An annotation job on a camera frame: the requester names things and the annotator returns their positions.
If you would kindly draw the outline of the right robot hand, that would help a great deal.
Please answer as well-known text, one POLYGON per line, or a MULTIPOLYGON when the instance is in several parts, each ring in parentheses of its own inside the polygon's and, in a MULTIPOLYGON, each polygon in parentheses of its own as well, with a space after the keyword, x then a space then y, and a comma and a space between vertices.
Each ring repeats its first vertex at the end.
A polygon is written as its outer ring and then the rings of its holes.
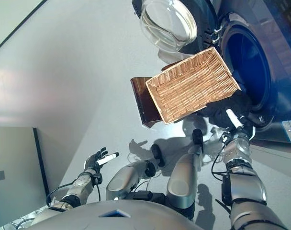
POLYGON ((227 109, 226 114, 232 125, 235 127, 236 133, 243 133, 244 136, 251 140, 256 134, 256 127, 244 115, 236 115, 232 109, 227 109))

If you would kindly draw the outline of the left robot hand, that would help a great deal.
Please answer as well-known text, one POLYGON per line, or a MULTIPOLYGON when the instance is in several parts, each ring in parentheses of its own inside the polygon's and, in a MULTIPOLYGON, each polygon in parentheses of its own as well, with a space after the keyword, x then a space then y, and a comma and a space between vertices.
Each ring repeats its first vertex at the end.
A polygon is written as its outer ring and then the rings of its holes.
POLYGON ((84 163, 84 171, 93 170, 96 173, 100 172, 102 166, 111 160, 117 158, 120 154, 118 152, 108 154, 107 148, 103 147, 96 153, 89 156, 84 163))

